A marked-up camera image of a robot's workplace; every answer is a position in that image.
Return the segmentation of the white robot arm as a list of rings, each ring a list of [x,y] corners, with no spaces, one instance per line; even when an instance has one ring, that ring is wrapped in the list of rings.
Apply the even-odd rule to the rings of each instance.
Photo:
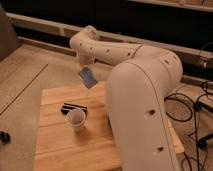
[[[111,64],[105,83],[107,113],[123,171],[181,171],[164,98],[181,81],[172,51],[144,44],[106,42],[87,26],[70,39],[79,62]]]

